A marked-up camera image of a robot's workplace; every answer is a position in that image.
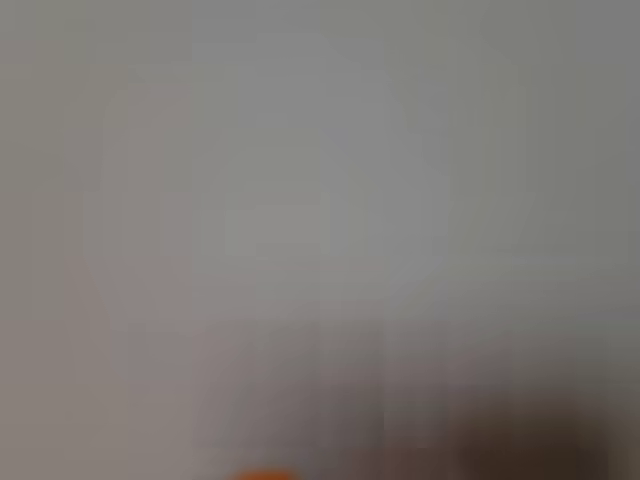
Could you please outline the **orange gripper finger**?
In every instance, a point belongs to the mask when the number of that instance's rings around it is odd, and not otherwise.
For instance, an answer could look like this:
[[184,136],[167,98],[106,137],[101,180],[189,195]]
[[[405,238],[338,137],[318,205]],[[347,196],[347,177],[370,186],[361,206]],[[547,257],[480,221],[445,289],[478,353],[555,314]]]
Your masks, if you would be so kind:
[[236,474],[234,480],[298,480],[292,471],[283,469],[247,470]]

